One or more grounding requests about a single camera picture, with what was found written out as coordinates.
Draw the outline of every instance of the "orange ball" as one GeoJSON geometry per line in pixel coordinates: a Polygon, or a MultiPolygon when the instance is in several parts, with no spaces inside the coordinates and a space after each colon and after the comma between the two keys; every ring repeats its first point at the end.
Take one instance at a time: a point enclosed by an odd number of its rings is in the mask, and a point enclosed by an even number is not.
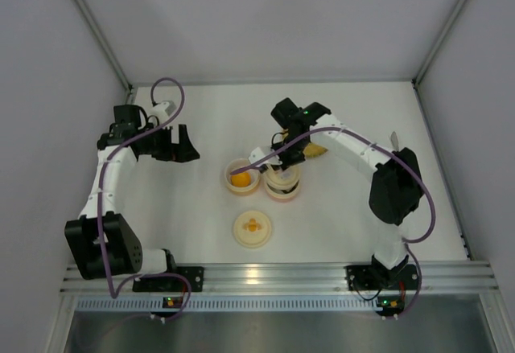
{"type": "Polygon", "coordinates": [[[231,175],[231,184],[238,188],[248,187],[252,182],[249,172],[241,172],[240,174],[231,175]]]}

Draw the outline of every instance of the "white backdrop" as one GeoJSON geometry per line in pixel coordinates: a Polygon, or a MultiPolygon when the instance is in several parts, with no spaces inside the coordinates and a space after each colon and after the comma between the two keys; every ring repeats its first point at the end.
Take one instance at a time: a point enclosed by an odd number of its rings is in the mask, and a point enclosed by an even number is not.
{"type": "Polygon", "coordinates": [[[471,0],[421,92],[475,257],[515,320],[515,0],[471,0]]]}
{"type": "Polygon", "coordinates": [[[129,80],[409,80],[456,0],[87,0],[129,80]]]}
{"type": "Polygon", "coordinates": [[[5,352],[41,352],[88,198],[96,142],[123,89],[70,0],[0,0],[0,326],[5,352]]]}

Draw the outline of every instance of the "purple cable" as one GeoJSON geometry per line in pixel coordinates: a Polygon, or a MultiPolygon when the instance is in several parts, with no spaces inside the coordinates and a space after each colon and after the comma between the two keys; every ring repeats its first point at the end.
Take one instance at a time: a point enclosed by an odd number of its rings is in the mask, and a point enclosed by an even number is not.
{"type": "Polygon", "coordinates": [[[411,259],[413,259],[413,262],[415,263],[415,267],[417,268],[418,285],[417,285],[417,289],[415,290],[415,294],[413,294],[413,298],[411,298],[410,303],[408,303],[408,306],[406,306],[406,308],[402,311],[402,313],[400,313],[398,315],[398,318],[401,316],[404,317],[406,314],[408,314],[413,309],[413,306],[418,299],[418,295],[420,295],[420,290],[422,289],[422,269],[420,267],[420,263],[418,262],[418,259],[415,256],[415,254],[413,254],[413,251],[411,251],[410,245],[407,243],[404,243],[404,246],[406,247],[406,251],[408,252],[408,254],[410,254],[410,257],[411,257],[411,259]]]}
{"type": "Polygon", "coordinates": [[[155,81],[154,84],[152,85],[152,88],[150,88],[150,101],[152,101],[152,106],[156,106],[158,104],[157,102],[155,102],[155,99],[154,99],[155,87],[158,86],[159,84],[161,84],[163,81],[173,82],[174,84],[176,84],[179,87],[179,89],[183,88],[183,85],[181,85],[178,80],[174,80],[171,77],[160,78],[159,80],[155,81]]]}
{"type": "Polygon", "coordinates": [[[102,254],[102,260],[104,262],[105,279],[107,280],[107,286],[109,288],[109,294],[111,295],[112,298],[116,298],[119,295],[121,286],[118,286],[117,290],[114,289],[113,275],[111,274],[111,266],[109,265],[109,258],[107,256],[107,248],[105,247],[105,240],[104,240],[104,235],[103,235],[104,234],[104,224],[102,223],[102,215],[103,215],[103,209],[102,209],[102,194],[103,194],[103,192],[102,192],[102,190],[104,189],[105,172],[107,171],[107,166],[109,165],[109,162],[114,158],[114,156],[116,156],[116,154],[120,150],[122,150],[122,148],[125,148],[125,147],[129,146],[130,144],[132,144],[133,142],[136,142],[140,138],[144,138],[144,137],[148,136],[149,134],[153,134],[154,132],[157,132],[158,130],[164,128],[165,126],[170,124],[172,121],[174,121],[175,118],[177,116],[179,116],[179,113],[181,112],[181,110],[183,110],[184,98],[185,98],[184,97],[184,88],[177,80],[174,80],[172,78],[163,77],[163,78],[160,78],[159,80],[155,81],[154,85],[152,85],[152,88],[150,89],[150,98],[152,100],[154,99],[155,85],[157,85],[160,82],[165,81],[165,80],[169,80],[169,81],[173,82],[174,84],[176,84],[179,87],[179,91],[180,91],[180,104],[179,104],[179,107],[177,108],[177,110],[175,111],[175,113],[168,120],[163,122],[162,124],[157,125],[154,128],[152,128],[150,130],[147,130],[146,132],[140,133],[140,134],[134,136],[133,138],[130,138],[130,139],[124,141],[119,146],[117,146],[114,149],[114,151],[109,154],[109,156],[107,157],[106,161],[102,165],[102,168],[100,170],[100,175],[99,175],[99,178],[98,178],[98,190],[99,190],[98,191],[98,195],[97,195],[97,230],[98,230],[98,240],[99,240],[99,243],[100,243],[100,250],[101,250],[101,254],[102,254]]]}
{"type": "MultiPolygon", "coordinates": [[[[170,317],[165,317],[165,320],[166,321],[171,321],[172,319],[178,318],[184,312],[184,309],[186,309],[187,304],[190,302],[190,297],[192,296],[192,285],[190,285],[190,282],[185,277],[183,277],[182,275],[175,274],[175,273],[135,274],[135,275],[131,275],[130,277],[127,277],[126,279],[124,279],[122,281],[122,283],[120,283],[120,285],[117,288],[116,295],[117,296],[119,295],[120,290],[122,289],[122,287],[123,287],[123,285],[125,283],[127,283],[129,281],[132,281],[133,279],[136,279],[136,278],[141,277],[143,275],[145,277],[148,277],[148,278],[172,277],[172,278],[176,278],[176,279],[181,280],[186,285],[186,287],[187,287],[187,297],[186,297],[186,300],[183,301],[183,303],[181,304],[181,307],[177,310],[177,312],[173,313],[173,315],[170,316],[170,317]]],[[[80,339],[78,338],[78,328],[77,328],[76,329],[76,342],[77,342],[77,345],[79,346],[79,348],[82,351],[90,350],[90,349],[94,348],[102,339],[104,339],[109,334],[111,334],[113,332],[113,330],[116,330],[118,327],[120,327],[125,322],[130,321],[131,319],[144,318],[144,317],[149,317],[149,315],[148,314],[136,313],[136,314],[131,314],[131,315],[128,315],[127,317],[122,318],[120,321],[118,321],[114,325],[112,325],[106,332],[104,332],[99,337],[97,337],[93,343],[91,343],[91,344],[89,344],[87,346],[85,346],[80,341],[80,339]]]]}
{"type": "Polygon", "coordinates": [[[323,128],[316,128],[316,129],[310,130],[309,132],[301,134],[300,136],[298,136],[297,138],[293,139],[291,142],[288,142],[286,145],[282,146],[278,150],[275,150],[271,154],[267,154],[264,158],[260,158],[259,160],[257,160],[256,162],[253,162],[252,164],[250,164],[248,166],[243,166],[242,168],[238,168],[237,170],[233,170],[231,172],[231,174],[240,174],[241,172],[245,172],[247,170],[255,170],[255,169],[257,169],[258,165],[262,164],[263,162],[265,162],[269,158],[272,158],[273,156],[276,156],[276,155],[280,154],[281,152],[283,152],[284,150],[287,150],[288,148],[290,148],[291,146],[293,146],[297,142],[303,140],[304,138],[306,138],[308,136],[311,136],[313,133],[319,133],[319,132],[341,132],[341,133],[345,133],[348,136],[350,136],[352,138],[355,138],[356,140],[358,140],[360,142],[363,142],[367,146],[371,146],[372,148],[374,148],[378,152],[381,152],[382,154],[388,156],[389,158],[393,159],[396,163],[398,163],[402,168],[404,168],[410,174],[410,176],[415,180],[415,182],[417,182],[417,184],[422,189],[424,195],[426,196],[427,202],[429,203],[429,209],[431,211],[431,222],[429,224],[429,228],[427,229],[427,231],[426,231],[426,233],[424,235],[420,236],[417,239],[402,238],[402,240],[406,244],[420,243],[420,242],[423,242],[424,240],[426,240],[431,235],[431,233],[435,229],[435,224],[436,224],[435,201],[433,200],[433,198],[431,196],[431,193],[427,189],[427,187],[424,184],[424,182],[400,158],[398,158],[397,156],[395,156],[394,154],[392,154],[388,150],[384,150],[380,146],[377,146],[376,144],[373,144],[372,142],[370,142],[366,138],[362,137],[361,135],[359,135],[359,134],[357,134],[355,132],[352,132],[350,130],[347,130],[347,129],[341,130],[341,128],[339,128],[339,127],[327,126],[327,127],[323,127],[323,128]]]}

